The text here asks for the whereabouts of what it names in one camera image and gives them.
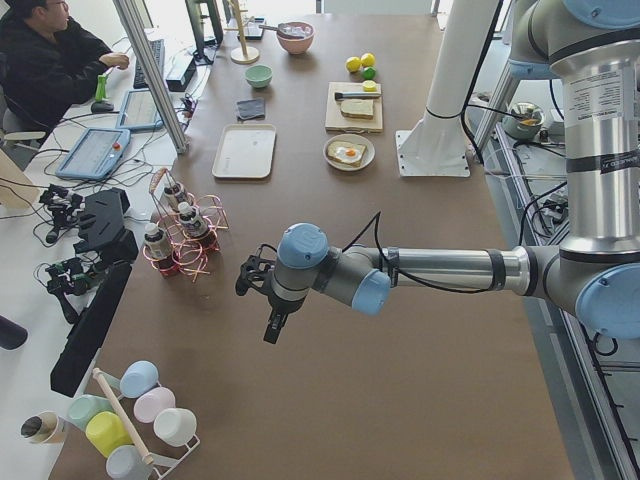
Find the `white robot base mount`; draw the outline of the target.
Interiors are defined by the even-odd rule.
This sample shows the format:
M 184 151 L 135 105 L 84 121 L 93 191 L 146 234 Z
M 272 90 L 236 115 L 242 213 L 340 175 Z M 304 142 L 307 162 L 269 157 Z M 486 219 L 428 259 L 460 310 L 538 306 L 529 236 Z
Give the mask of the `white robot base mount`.
M 452 3 L 444 29 L 424 115 L 412 130 L 396 133 L 399 173 L 403 177 L 470 175 L 467 139 L 461 121 L 476 83 L 486 44 L 491 41 L 502 3 L 459 0 Z

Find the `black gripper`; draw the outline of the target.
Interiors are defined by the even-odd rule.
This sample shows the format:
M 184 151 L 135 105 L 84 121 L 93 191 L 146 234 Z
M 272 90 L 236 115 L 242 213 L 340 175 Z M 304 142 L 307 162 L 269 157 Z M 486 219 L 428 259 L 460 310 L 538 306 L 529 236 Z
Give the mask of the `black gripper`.
M 302 292 L 301 294 L 296 294 L 292 299 L 287 299 L 271 292 L 267 295 L 267 298 L 271 306 L 271 313 L 263 340 L 268 343 L 276 343 L 278 331 L 284 328 L 288 315 L 302 307 L 305 301 L 305 293 Z

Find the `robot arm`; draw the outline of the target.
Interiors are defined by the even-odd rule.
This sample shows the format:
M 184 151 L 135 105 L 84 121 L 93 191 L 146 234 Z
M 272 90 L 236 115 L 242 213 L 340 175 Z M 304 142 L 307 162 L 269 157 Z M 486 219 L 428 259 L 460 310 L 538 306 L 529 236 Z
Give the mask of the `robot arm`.
M 275 343 L 316 290 L 374 315 L 402 281 L 455 293 L 510 290 L 544 299 L 613 339 L 639 335 L 639 119 L 635 1 L 521 1 L 510 62 L 563 84 L 568 233 L 509 251 L 332 247 L 289 227 L 263 272 Z

